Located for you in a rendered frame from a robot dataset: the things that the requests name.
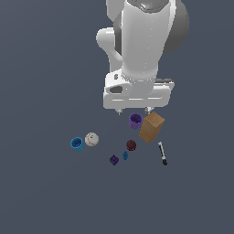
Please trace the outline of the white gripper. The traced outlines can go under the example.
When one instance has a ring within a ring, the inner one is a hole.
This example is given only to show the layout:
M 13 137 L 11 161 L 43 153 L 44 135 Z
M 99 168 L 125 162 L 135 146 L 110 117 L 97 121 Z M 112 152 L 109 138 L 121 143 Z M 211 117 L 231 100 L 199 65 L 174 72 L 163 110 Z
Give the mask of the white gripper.
M 145 108 L 144 112 L 150 114 L 153 108 L 168 104 L 174 86 L 171 79 L 128 79 L 118 69 L 106 75 L 103 107 L 114 109 L 119 115 L 126 108 Z

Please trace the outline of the purple ribbed cup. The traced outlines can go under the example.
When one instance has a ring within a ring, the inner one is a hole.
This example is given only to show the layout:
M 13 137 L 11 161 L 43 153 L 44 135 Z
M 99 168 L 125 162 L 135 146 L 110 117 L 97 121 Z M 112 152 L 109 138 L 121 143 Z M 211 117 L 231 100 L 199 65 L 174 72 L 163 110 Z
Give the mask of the purple ribbed cup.
M 141 127 L 144 118 L 140 113 L 132 113 L 129 116 L 129 125 L 132 129 L 136 130 Z

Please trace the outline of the brown wooden block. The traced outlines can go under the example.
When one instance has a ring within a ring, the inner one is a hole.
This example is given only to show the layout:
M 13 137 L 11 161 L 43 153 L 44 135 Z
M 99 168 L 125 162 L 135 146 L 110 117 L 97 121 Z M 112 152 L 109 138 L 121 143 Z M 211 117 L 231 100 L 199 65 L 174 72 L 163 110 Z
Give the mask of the brown wooden block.
M 139 136 L 149 144 L 158 135 L 164 122 L 164 118 L 156 112 L 152 112 L 144 117 Z

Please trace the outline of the dark red spiky ball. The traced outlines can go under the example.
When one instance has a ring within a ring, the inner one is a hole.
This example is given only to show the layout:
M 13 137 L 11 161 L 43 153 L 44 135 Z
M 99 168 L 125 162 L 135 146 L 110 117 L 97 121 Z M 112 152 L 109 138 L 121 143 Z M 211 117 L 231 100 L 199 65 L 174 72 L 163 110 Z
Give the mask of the dark red spiky ball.
M 136 142 L 134 140 L 129 140 L 126 143 L 126 147 L 129 151 L 134 151 L 136 149 Z

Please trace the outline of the black and white marker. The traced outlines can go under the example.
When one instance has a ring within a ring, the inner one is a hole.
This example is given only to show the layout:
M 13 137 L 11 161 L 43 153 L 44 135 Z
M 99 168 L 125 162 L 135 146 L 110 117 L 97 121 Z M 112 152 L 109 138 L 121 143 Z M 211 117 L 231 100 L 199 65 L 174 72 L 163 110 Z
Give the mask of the black and white marker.
M 163 164 L 167 165 L 167 161 L 166 161 L 166 157 L 165 157 L 165 151 L 164 151 L 164 147 L 163 147 L 162 142 L 159 142 L 158 145 L 159 145 L 159 149 L 160 149 L 160 152 L 161 152 Z

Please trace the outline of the white baseball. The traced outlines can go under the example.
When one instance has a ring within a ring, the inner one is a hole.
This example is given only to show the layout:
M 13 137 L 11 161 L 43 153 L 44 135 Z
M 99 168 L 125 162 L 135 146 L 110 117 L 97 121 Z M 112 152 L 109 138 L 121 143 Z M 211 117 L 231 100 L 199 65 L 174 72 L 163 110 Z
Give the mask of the white baseball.
M 99 142 L 99 136 L 96 133 L 88 133 L 85 136 L 85 144 L 87 146 L 95 146 Z

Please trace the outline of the blue ribbed cup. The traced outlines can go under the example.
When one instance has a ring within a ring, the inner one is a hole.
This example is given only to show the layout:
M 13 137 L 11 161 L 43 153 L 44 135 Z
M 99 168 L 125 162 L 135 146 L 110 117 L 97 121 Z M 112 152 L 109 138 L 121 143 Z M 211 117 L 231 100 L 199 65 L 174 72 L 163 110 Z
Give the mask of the blue ribbed cup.
M 84 149 L 84 144 L 80 137 L 73 138 L 70 141 L 70 146 L 77 152 L 81 152 Z

